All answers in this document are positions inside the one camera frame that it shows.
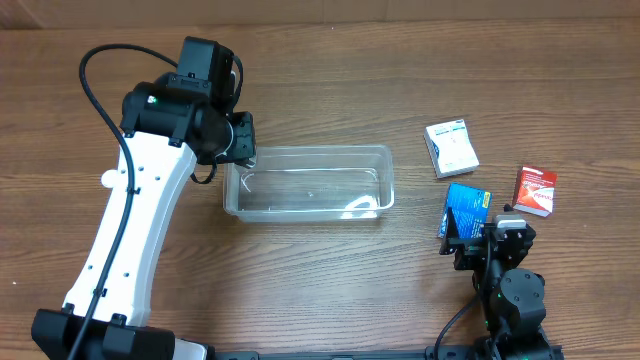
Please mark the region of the blue medicine box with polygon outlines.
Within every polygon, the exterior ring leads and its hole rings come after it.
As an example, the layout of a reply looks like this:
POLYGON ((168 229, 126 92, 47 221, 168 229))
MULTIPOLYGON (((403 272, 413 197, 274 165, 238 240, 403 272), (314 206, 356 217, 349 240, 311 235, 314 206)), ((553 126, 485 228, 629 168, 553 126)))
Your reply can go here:
POLYGON ((447 229, 447 213, 454 214, 460 238, 481 236, 481 226, 486 222, 492 193, 471 186, 452 183, 449 185, 438 237, 443 238, 447 229))

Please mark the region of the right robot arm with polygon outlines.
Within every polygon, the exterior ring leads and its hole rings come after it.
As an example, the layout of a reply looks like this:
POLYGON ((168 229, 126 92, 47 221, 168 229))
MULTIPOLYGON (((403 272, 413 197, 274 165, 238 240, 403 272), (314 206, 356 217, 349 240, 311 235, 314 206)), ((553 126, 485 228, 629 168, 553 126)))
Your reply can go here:
POLYGON ((521 268, 536 237, 524 218, 512 211, 484 223, 476 238, 459 235, 454 213, 447 210, 446 231, 440 253, 453 254, 454 268, 473 272, 476 295, 449 320, 435 345, 425 350, 427 359, 563 360, 562 347, 549 342, 542 322, 545 280, 521 268), (444 345, 444 335, 474 304, 482 307, 489 332, 471 345, 444 345))

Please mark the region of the clear plastic container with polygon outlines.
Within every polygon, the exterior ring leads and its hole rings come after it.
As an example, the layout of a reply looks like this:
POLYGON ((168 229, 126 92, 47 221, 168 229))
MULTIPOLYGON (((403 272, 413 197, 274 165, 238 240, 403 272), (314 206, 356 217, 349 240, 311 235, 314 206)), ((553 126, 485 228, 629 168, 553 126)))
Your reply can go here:
POLYGON ((386 145, 259 147, 256 164, 227 164, 225 211, 244 223, 375 219, 394 205, 386 145))

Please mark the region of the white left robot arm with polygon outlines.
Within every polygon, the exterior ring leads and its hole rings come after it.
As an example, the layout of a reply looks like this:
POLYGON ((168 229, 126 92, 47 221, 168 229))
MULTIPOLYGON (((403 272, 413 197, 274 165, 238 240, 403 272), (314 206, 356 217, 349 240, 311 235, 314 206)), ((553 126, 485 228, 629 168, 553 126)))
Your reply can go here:
POLYGON ((212 359, 211 345, 149 326, 154 276, 177 201, 198 165, 251 167, 253 116, 236 112, 239 87, 166 76, 141 82, 122 104, 118 166, 84 268, 59 310, 37 311, 31 336, 50 359, 212 359))

